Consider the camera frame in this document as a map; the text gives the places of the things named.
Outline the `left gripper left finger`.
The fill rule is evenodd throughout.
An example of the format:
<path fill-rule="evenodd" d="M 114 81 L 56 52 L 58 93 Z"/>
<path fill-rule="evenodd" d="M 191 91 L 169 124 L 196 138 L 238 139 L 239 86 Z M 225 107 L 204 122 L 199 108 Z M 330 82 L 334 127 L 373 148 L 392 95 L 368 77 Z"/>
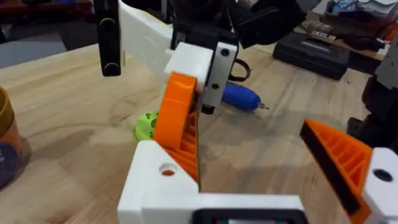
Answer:
<path fill-rule="evenodd" d="M 197 182 L 153 140 L 137 144 L 118 203 L 118 222 L 144 222 L 141 207 L 147 193 L 199 192 Z"/>

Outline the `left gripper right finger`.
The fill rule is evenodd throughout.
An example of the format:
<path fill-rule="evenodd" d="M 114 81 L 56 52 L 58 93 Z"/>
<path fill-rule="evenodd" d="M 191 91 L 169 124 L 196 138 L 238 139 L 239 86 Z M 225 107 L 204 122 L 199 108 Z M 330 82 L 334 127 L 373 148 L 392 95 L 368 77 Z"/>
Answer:
<path fill-rule="evenodd" d="M 351 223 L 397 223 L 397 153 L 305 119 L 300 137 Z"/>

